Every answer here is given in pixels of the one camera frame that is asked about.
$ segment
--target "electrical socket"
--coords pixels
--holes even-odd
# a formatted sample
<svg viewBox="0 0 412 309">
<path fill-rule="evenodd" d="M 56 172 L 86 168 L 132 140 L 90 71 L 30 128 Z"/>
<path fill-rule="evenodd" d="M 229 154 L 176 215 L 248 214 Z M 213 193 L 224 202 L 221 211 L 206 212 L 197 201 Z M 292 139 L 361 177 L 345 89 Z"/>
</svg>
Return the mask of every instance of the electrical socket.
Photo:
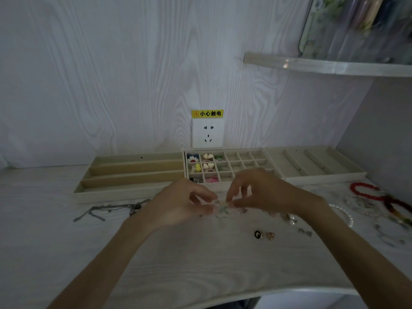
<svg viewBox="0 0 412 309">
<path fill-rule="evenodd" d="M 192 119 L 192 147 L 222 147 L 224 118 Z"/>
</svg>

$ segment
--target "forearm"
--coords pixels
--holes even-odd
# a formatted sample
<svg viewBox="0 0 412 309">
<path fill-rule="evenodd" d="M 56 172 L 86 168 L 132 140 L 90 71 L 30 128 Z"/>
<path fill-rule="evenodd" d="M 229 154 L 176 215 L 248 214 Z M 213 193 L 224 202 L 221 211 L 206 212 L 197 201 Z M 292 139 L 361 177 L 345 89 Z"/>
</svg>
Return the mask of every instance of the forearm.
<svg viewBox="0 0 412 309">
<path fill-rule="evenodd" d="M 143 217 L 128 218 L 106 247 L 49 305 L 54 308 L 101 308 L 131 258 L 153 231 Z"/>
<path fill-rule="evenodd" d="M 322 201 L 302 214 L 342 267 L 369 308 L 412 303 L 412 282 Z"/>
</svg>

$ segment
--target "desk surface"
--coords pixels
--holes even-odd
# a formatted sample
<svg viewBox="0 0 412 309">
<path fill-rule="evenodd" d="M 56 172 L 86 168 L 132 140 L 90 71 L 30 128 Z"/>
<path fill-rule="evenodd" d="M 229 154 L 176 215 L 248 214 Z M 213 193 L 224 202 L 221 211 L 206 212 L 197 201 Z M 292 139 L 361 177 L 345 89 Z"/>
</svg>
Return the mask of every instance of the desk surface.
<svg viewBox="0 0 412 309">
<path fill-rule="evenodd" d="M 91 204 L 71 193 L 86 166 L 0 172 L 0 303 L 3 308 L 44 308 L 96 256 L 128 216 L 126 209 L 73 222 Z M 305 186 L 347 209 L 353 229 L 412 278 L 412 235 L 381 218 L 390 247 L 377 237 L 373 218 L 348 209 L 348 183 Z M 110 203 L 128 203 L 127 201 Z M 356 294 L 337 262 L 299 219 L 250 210 L 227 218 L 198 217 L 153 234 L 131 260 L 105 308 L 204 308 L 283 290 Z M 257 240 L 255 229 L 274 232 Z"/>
</svg>

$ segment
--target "finger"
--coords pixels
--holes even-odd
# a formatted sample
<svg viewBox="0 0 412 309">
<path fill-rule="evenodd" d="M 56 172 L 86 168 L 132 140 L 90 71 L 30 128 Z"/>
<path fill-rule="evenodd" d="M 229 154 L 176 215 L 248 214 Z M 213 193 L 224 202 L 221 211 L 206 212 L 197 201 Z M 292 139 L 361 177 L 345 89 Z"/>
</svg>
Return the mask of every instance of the finger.
<svg viewBox="0 0 412 309">
<path fill-rule="evenodd" d="M 252 208 L 256 207 L 256 199 L 255 197 L 248 196 L 246 198 L 238 198 L 234 199 L 229 203 L 229 207 L 236 207 L 236 208 Z"/>
<path fill-rule="evenodd" d="M 200 200 L 196 197 L 194 193 L 190 193 L 189 199 L 193 204 L 199 205 L 199 206 L 201 205 Z"/>
<path fill-rule="evenodd" d="M 241 186 L 240 192 L 242 193 L 242 198 L 246 198 L 248 196 L 248 185 Z"/>
<path fill-rule="evenodd" d="M 239 194 L 239 188 L 247 184 L 246 180 L 247 180 L 247 176 L 244 175 L 244 171 L 239 171 L 236 174 L 226 194 L 226 202 L 230 202 L 234 196 Z"/>
<path fill-rule="evenodd" d="M 188 181 L 189 193 L 199 196 L 205 202 L 210 203 L 214 199 L 218 199 L 218 196 L 210 191 L 208 188 L 203 185 L 194 183 L 193 181 Z"/>
<path fill-rule="evenodd" d="M 206 216 L 206 215 L 211 215 L 214 212 L 217 212 L 217 207 L 214 205 L 200 205 L 200 206 L 193 206 L 193 211 L 195 215 L 199 216 Z"/>
</svg>

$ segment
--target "yellow warning sticker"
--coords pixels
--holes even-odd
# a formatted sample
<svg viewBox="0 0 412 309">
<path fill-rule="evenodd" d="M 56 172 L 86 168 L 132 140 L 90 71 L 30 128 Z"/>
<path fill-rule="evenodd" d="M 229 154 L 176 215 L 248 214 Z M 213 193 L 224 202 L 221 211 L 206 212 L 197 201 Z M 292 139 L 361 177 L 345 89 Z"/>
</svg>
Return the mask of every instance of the yellow warning sticker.
<svg viewBox="0 0 412 309">
<path fill-rule="evenodd" d="M 222 118 L 223 109 L 193 110 L 192 118 Z"/>
</svg>

